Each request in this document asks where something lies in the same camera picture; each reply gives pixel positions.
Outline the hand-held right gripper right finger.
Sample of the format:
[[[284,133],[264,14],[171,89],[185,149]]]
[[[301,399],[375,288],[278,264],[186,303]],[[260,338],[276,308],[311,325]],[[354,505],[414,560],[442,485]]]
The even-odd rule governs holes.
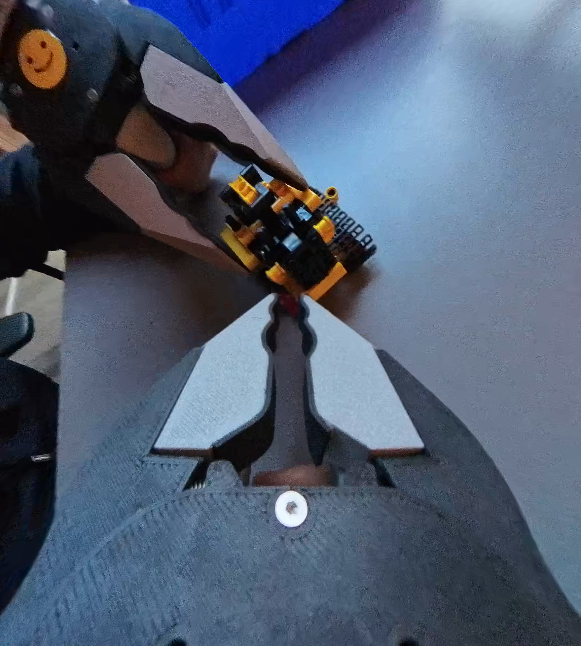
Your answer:
[[[375,347],[308,296],[300,298],[304,419],[313,462],[354,464],[424,451]]]

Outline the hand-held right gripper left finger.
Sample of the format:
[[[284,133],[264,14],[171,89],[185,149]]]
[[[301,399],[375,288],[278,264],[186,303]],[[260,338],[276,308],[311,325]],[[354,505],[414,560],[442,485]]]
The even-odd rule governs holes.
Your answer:
[[[277,305],[277,295],[264,297],[204,344],[155,440],[155,453],[228,461],[241,472],[270,448]]]

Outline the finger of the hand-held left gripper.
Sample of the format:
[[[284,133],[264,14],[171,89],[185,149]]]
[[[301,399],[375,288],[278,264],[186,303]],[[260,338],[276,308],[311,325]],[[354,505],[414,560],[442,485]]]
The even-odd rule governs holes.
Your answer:
[[[86,179],[149,238],[215,267],[247,275],[247,270],[163,200],[147,173],[129,156],[115,152],[97,157]]]
[[[296,189],[309,182],[234,90],[150,44],[141,64],[144,95],[190,137],[232,161],[253,164]]]

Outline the yellow black lego vehicle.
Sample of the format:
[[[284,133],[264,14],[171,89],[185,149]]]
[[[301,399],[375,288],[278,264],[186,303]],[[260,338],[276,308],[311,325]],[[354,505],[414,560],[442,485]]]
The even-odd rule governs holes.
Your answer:
[[[220,194],[223,243],[244,267],[294,298],[318,301],[376,253],[371,234],[339,205],[339,191],[296,189],[244,167]]]

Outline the person's left hand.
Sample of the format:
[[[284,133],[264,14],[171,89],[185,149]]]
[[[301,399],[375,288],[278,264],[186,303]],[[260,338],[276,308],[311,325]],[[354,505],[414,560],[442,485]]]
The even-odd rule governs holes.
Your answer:
[[[116,136],[117,149],[150,166],[174,190],[200,194],[210,186],[218,149],[176,128],[166,129],[143,105],[126,116]]]

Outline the blue plastic bin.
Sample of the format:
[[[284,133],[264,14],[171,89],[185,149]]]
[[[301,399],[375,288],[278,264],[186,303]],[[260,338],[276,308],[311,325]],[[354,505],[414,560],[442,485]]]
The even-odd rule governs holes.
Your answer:
[[[177,26],[231,86],[343,1],[130,1]]]

